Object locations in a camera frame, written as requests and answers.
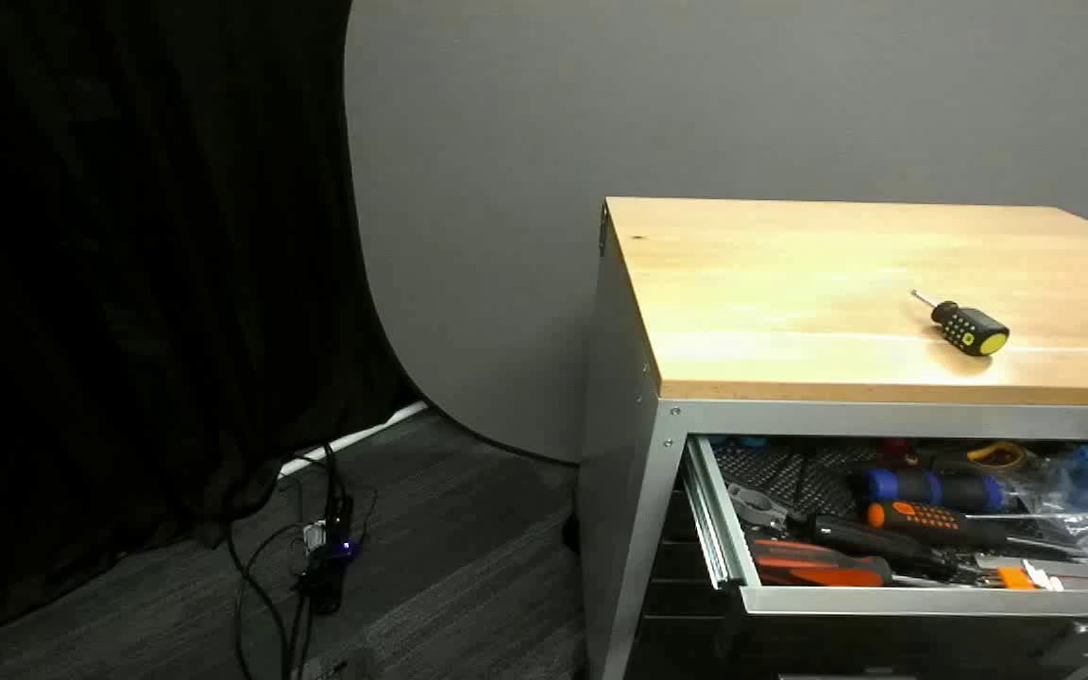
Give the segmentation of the black curtain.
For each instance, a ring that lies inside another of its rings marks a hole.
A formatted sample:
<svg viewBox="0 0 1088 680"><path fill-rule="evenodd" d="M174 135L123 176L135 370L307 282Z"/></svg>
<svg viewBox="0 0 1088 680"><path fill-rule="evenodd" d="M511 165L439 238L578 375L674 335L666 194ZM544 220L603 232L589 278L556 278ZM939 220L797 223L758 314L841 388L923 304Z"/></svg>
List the black curtain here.
<svg viewBox="0 0 1088 680"><path fill-rule="evenodd" d="M347 19L0 0L0 627L407 399L358 244Z"/></svg>

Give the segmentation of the black yellow stubby screwdriver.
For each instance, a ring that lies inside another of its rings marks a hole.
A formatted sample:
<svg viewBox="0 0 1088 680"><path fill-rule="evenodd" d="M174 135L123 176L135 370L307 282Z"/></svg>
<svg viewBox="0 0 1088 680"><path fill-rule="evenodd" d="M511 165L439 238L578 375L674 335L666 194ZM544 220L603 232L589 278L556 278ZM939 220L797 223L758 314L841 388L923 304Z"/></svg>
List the black yellow stubby screwdriver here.
<svg viewBox="0 0 1088 680"><path fill-rule="evenodd" d="M928 309L928 322L944 343L971 358L995 358L1009 343L1009 324L951 297L928 297L914 291L914 304Z"/></svg>

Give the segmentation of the black power strip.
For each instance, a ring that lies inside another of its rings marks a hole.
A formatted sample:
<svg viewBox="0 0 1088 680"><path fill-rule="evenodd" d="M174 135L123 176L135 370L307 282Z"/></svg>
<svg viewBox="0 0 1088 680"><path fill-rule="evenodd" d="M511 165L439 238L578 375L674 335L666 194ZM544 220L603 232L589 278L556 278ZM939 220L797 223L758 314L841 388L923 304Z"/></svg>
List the black power strip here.
<svg viewBox="0 0 1088 680"><path fill-rule="evenodd" d="M344 604L344 578L358 559L358 542L352 535L352 515L327 510L303 525L307 567L297 593L311 602L312 616L336 616Z"/></svg>

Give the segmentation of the grey metal tool cabinet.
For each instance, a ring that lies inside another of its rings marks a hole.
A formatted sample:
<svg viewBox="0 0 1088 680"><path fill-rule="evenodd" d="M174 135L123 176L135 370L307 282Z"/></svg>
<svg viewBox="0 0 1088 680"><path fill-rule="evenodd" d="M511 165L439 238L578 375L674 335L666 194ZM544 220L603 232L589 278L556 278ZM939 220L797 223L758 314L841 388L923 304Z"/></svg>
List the grey metal tool cabinet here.
<svg viewBox="0 0 1088 680"><path fill-rule="evenodd" d="M1009 324L944 343L951 297ZM1088 438L1088 220L1000 204L611 196L578 542L592 680L623 680L694 436Z"/></svg>

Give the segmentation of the orange handled pliers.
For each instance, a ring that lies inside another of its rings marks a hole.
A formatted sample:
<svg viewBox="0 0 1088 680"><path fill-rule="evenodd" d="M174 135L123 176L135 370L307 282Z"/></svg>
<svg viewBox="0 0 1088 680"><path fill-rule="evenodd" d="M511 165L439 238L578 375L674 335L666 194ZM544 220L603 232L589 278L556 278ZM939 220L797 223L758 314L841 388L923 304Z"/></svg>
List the orange handled pliers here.
<svg viewBox="0 0 1088 680"><path fill-rule="evenodd" d="M763 535L752 544L754 569L768 583L800 586L884 586L890 567L870 557L846 557L822 544Z"/></svg>

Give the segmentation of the blue handled screwdriver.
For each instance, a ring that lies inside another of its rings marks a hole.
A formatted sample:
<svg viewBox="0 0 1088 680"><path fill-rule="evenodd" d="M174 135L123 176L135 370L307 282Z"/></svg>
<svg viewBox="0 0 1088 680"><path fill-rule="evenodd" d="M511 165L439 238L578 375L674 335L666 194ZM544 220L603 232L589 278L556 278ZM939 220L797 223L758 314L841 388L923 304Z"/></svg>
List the blue handled screwdriver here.
<svg viewBox="0 0 1088 680"><path fill-rule="evenodd" d="M934 470L864 470L860 492L873 502L925 502L925 506L947 506L962 515L998 515L1012 510L1016 496L998 479L983 471L934 471Z"/></svg>

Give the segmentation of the grey metal drawer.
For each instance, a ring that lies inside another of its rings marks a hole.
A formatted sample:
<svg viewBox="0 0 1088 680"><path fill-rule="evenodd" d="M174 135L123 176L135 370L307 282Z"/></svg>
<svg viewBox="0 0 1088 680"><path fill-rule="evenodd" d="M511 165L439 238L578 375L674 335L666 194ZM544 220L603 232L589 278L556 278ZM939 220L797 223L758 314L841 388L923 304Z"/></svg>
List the grey metal drawer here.
<svg viewBox="0 0 1088 680"><path fill-rule="evenodd" d="M1088 447L694 436L715 593L768 620L1088 620Z"/></svg>

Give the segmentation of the orange black screwdriver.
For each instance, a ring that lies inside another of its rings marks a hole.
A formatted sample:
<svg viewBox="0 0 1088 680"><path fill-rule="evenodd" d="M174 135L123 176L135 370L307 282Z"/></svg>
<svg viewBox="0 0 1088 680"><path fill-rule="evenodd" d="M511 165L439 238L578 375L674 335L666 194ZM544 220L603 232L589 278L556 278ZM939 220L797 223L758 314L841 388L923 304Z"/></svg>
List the orange black screwdriver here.
<svg viewBox="0 0 1088 680"><path fill-rule="evenodd" d="M1044 550L1054 550L1054 542L995 528L983 523L966 523L954 510L923 506L923 502L870 502L864 523L873 528L890 528L890 533L907 533L907 535L919 535L928 544L951 544L951 548L983 548L983 550L1044 548Z"/></svg>

